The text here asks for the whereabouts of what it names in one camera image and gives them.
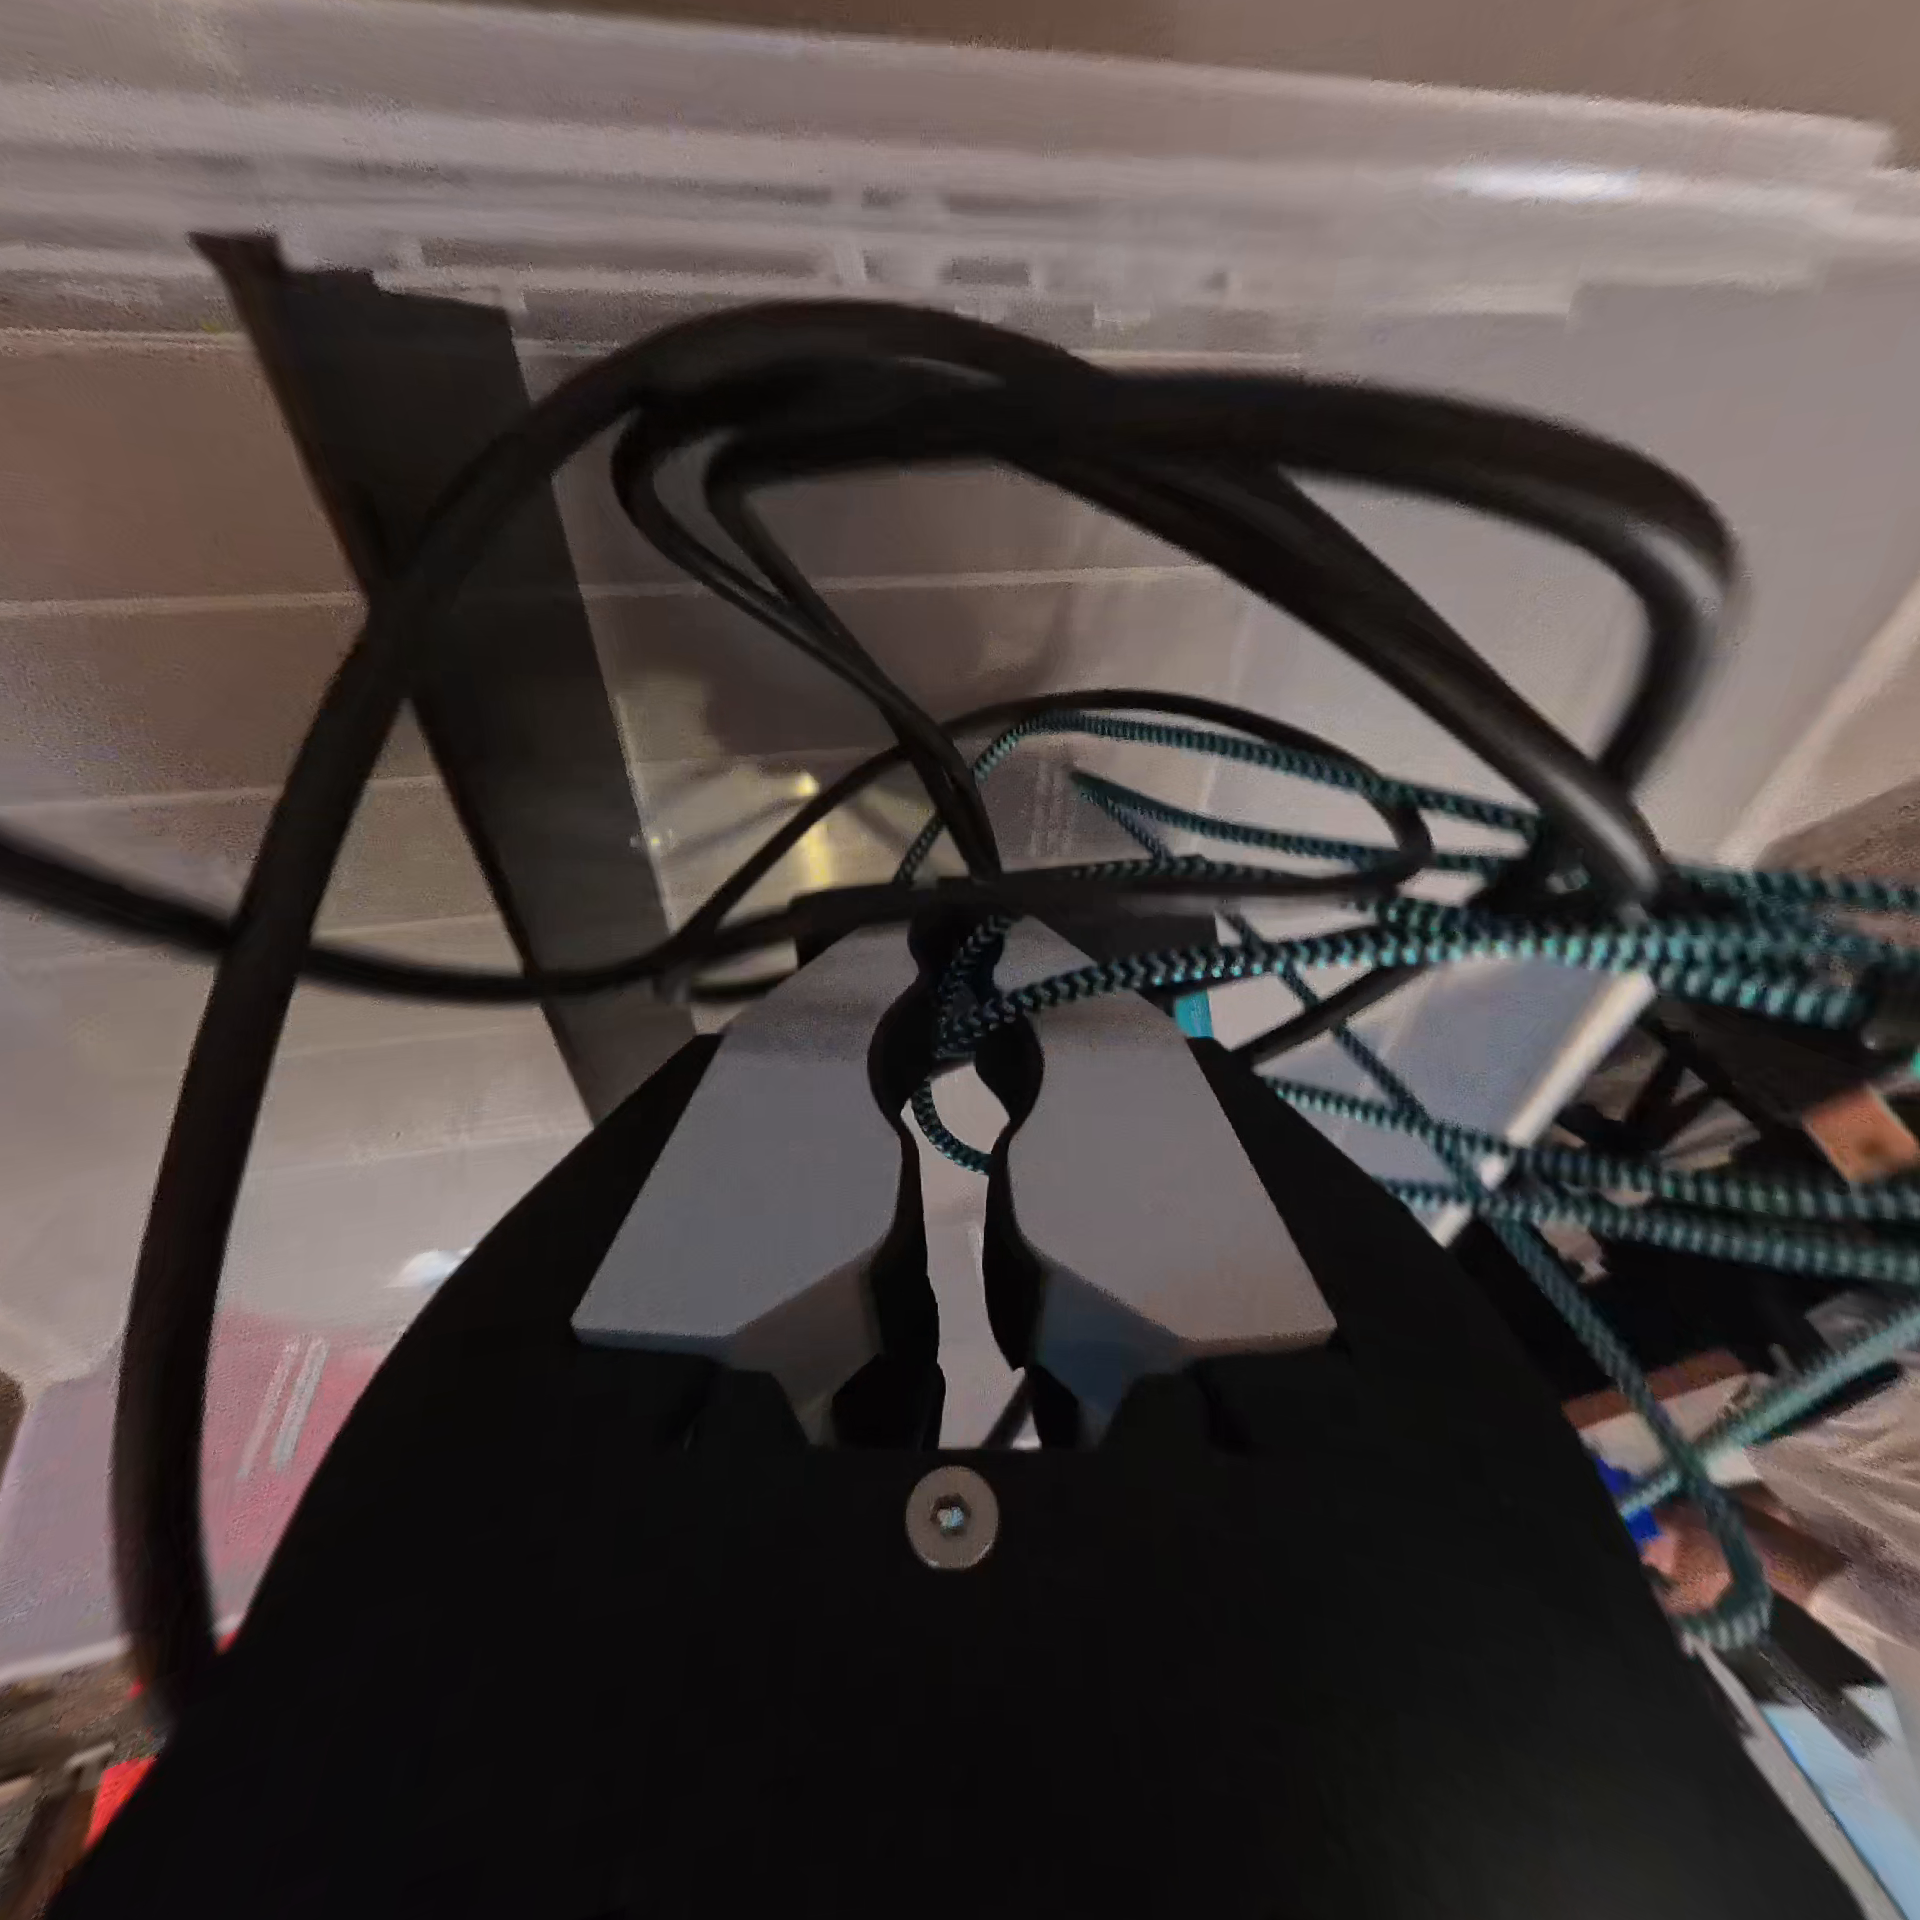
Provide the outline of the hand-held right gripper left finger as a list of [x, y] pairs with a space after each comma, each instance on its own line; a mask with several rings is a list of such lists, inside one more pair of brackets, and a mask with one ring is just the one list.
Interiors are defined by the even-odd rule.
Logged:
[[922, 966], [837, 939], [717, 1038], [571, 1313], [582, 1344], [778, 1382], [813, 1442], [929, 1449], [938, 1309], [921, 1148]]

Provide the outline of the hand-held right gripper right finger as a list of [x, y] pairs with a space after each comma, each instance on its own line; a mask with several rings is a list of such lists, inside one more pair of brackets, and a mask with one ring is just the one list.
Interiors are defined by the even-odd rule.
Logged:
[[1046, 1449], [1224, 1357], [1324, 1348], [1334, 1312], [1176, 1016], [1121, 990], [982, 1035], [1006, 1110], [983, 1288]]

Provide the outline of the clear plastic storage box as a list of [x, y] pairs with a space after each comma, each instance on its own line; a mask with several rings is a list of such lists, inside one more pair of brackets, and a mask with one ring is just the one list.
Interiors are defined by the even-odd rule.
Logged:
[[[760, 297], [938, 304], [1108, 368], [1487, 397], [1644, 446], [1748, 555], [1644, 789], [1749, 860], [1909, 778], [1915, 130], [449, 5], [6, 5], [6, 826], [229, 906], [358, 628], [196, 231], [511, 322], [527, 394]], [[607, 443], [555, 509], [665, 925], [883, 745], [648, 555]], [[1153, 685], [1499, 793], [1405, 700], [1165, 543], [998, 470], [764, 513], [933, 713]], [[204, 967], [6, 906], [6, 1683], [122, 1645], [111, 1362]], [[405, 1325], [584, 1131], [532, 1011], [304, 991], [229, 1309]]]

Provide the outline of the dark grey bar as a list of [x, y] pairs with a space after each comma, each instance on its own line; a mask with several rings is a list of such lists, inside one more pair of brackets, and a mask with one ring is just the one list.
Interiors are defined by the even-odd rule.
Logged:
[[[353, 580], [379, 586], [429, 509], [528, 394], [511, 322], [301, 275], [254, 235], [195, 235], [266, 373]], [[564, 974], [665, 937], [617, 713], [554, 493], [462, 590], [413, 713], [516, 958]]]

